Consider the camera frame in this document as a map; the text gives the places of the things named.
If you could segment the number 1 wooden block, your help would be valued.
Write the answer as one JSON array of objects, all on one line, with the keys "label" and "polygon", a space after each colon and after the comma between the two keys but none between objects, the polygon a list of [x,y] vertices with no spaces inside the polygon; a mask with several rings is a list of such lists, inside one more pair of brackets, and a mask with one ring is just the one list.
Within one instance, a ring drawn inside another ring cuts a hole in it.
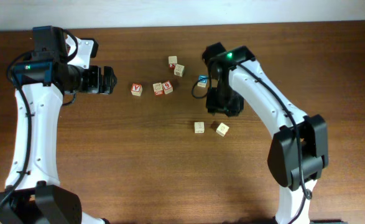
[{"label": "number 1 wooden block", "polygon": [[194,122],[195,134],[201,134],[205,132],[204,122]]}]

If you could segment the green sided wooden block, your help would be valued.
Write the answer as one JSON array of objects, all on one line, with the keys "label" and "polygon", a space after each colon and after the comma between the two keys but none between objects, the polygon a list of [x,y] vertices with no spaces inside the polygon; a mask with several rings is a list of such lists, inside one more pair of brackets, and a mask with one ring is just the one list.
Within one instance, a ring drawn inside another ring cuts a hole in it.
[{"label": "green sided wooden block", "polygon": [[219,126],[216,128],[216,132],[222,137],[224,137],[226,135],[228,130],[229,130],[229,126],[227,126],[224,123],[220,123]]}]

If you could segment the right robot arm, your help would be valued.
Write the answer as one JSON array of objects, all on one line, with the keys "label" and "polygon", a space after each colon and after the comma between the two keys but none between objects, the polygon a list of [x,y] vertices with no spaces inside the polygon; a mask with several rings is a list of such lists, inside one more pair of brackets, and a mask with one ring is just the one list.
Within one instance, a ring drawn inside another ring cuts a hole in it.
[{"label": "right robot arm", "polygon": [[279,205],[270,223],[310,223],[313,189],[329,164],[326,121],[291,103],[246,46],[227,51],[216,43],[205,49],[202,60],[207,80],[217,82],[203,96],[208,112],[237,116],[248,103],[270,133],[267,165],[279,185]]}]

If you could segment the blue letter D block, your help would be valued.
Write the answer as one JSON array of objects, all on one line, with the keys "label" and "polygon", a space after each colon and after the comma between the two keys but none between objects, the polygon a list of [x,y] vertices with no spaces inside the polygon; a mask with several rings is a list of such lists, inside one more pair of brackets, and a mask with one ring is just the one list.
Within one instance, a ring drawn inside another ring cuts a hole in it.
[{"label": "blue letter D block", "polygon": [[198,83],[197,86],[201,88],[206,88],[208,83],[208,77],[206,75],[200,75],[198,77]]}]

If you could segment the red number 6 block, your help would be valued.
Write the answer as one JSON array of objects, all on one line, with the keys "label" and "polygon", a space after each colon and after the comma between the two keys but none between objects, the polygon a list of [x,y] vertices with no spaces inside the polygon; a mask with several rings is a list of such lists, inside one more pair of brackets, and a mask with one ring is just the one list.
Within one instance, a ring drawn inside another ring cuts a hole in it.
[{"label": "red number 6 block", "polygon": [[166,82],[162,83],[162,88],[166,95],[173,92],[173,85],[171,84],[170,81],[166,81]]}]

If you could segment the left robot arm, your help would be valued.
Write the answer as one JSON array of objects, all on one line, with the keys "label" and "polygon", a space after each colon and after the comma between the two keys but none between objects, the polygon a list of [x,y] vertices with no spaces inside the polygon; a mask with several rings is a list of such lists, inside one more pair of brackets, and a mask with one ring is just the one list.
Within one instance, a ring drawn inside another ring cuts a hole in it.
[{"label": "left robot arm", "polygon": [[90,63],[98,51],[54,26],[32,30],[34,48],[17,56],[6,77],[15,88],[14,156],[0,192],[1,223],[105,223],[85,213],[77,194],[61,188],[57,171],[57,125],[66,95],[109,95],[117,78],[111,67]]}]

